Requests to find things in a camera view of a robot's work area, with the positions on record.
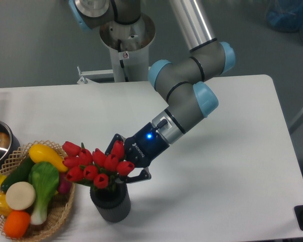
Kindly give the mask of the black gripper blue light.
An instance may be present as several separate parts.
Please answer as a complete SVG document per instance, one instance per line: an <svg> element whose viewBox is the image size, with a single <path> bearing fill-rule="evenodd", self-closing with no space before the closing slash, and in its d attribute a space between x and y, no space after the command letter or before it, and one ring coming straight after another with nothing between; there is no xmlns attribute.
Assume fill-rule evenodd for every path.
<svg viewBox="0 0 303 242"><path fill-rule="evenodd" d="M142 168L137 176L120 176L118 183L137 183L151 179L149 165L152 160L165 151L169 144L158 133L158 129L163 128L168 122L159 122L155 127L148 123L134 136L124 138L120 134L115 134L111 139L105 155L109 155L116 141L122 141L127 160L131 161L136 168Z"/></svg>

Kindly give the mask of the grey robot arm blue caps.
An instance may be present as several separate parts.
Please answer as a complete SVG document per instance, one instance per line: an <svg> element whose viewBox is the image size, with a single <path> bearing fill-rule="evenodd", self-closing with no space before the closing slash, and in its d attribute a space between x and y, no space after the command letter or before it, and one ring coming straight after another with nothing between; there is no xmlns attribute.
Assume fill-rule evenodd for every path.
<svg viewBox="0 0 303 242"><path fill-rule="evenodd" d="M117 182L150 179L151 161L218 106L206 81L235 65L234 50L216 39L200 1L170 1L190 57L178 64L159 60L152 65L149 46L156 30L151 18L141 12L140 1L69 1L69 6L82 29L99 28L115 82L148 80L168 105L124 140L127 158L141 172L134 177L120 175Z"/></svg>

